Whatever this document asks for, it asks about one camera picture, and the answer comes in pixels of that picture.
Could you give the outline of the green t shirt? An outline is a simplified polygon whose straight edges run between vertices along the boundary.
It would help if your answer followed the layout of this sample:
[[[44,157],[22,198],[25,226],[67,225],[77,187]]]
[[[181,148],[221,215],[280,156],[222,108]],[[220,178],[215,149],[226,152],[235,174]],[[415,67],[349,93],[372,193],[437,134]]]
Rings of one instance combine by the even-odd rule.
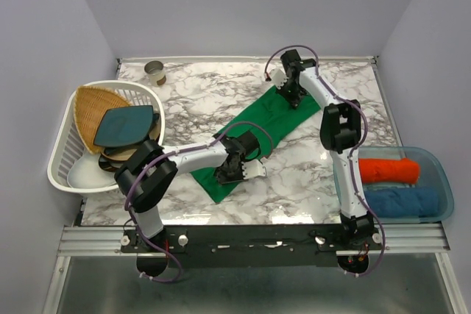
[[[260,159],[268,156],[283,138],[320,110],[320,106],[311,96],[303,97],[294,109],[275,92],[275,88],[270,88],[219,131],[223,132],[240,121],[253,122],[254,126],[244,124],[232,128],[228,135],[238,137],[246,131],[252,132],[261,145],[261,153],[254,151],[249,157]]]

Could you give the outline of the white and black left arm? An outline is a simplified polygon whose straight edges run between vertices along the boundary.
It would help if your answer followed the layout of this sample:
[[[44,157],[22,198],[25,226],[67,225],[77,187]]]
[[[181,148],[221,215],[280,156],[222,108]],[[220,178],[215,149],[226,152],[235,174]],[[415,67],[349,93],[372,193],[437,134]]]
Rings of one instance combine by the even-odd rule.
[[[257,138],[249,131],[238,137],[215,134],[205,143],[161,146],[153,140],[142,143],[115,172],[118,189],[126,196],[125,210],[137,227],[138,243],[156,251],[163,242],[163,222],[158,203],[176,176],[212,168],[220,185],[266,176],[266,168],[251,154],[261,152]]]

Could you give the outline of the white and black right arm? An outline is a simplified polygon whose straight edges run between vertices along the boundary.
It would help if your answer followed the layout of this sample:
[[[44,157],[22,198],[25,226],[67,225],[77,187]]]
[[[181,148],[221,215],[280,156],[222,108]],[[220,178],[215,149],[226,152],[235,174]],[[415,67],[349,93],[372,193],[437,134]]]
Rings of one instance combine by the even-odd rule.
[[[366,139],[367,119],[356,100],[341,97],[319,74],[316,58],[303,60],[297,50],[280,57],[284,74],[270,73],[276,91],[296,109],[310,96],[322,109],[319,130],[321,144],[329,151],[336,172],[341,205],[339,242],[355,249],[376,233],[374,216],[366,202],[361,183],[358,148]]]

